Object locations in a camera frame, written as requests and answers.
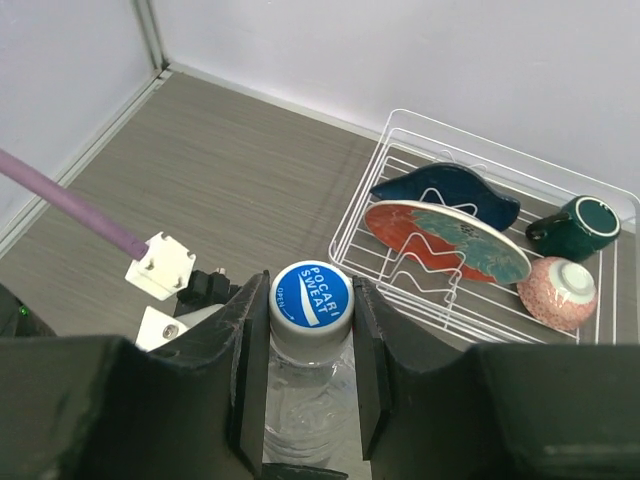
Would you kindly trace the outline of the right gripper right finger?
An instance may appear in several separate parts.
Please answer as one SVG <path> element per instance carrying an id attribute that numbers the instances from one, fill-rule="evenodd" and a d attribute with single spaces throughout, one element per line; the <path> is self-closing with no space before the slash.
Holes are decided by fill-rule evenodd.
<path id="1" fill-rule="evenodd" d="M 362 452 L 376 479 L 635 479 L 639 349 L 459 351 L 353 281 Z"/>

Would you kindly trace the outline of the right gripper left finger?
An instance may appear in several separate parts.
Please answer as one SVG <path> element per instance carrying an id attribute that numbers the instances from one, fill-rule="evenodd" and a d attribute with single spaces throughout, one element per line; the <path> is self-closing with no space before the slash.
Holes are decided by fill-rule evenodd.
<path id="1" fill-rule="evenodd" d="M 175 340 L 1 336 L 5 479 L 255 479 L 267 273 Z"/>

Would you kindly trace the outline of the clear unlabelled plastic bottle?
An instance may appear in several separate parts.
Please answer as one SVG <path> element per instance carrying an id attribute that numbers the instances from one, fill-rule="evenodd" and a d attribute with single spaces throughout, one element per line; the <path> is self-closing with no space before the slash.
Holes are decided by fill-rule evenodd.
<path id="1" fill-rule="evenodd" d="M 354 351 L 324 364 L 269 356 L 264 454 L 272 463 L 323 467 L 344 445 L 357 413 Z"/>

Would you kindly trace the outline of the white blue bottle cap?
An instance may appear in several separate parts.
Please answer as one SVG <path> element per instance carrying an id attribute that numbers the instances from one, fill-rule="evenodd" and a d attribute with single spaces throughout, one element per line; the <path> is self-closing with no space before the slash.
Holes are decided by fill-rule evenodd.
<path id="1" fill-rule="evenodd" d="M 269 292 L 271 342 L 280 355 L 301 365 L 338 358 L 352 328 L 352 280 L 318 260 L 289 265 Z"/>

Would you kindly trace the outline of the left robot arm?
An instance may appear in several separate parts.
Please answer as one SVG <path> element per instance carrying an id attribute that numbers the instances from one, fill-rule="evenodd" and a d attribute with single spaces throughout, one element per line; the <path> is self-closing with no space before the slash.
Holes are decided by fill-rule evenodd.
<path id="1" fill-rule="evenodd" d="M 55 331 L 4 285 L 0 286 L 2 337 L 56 337 Z"/>

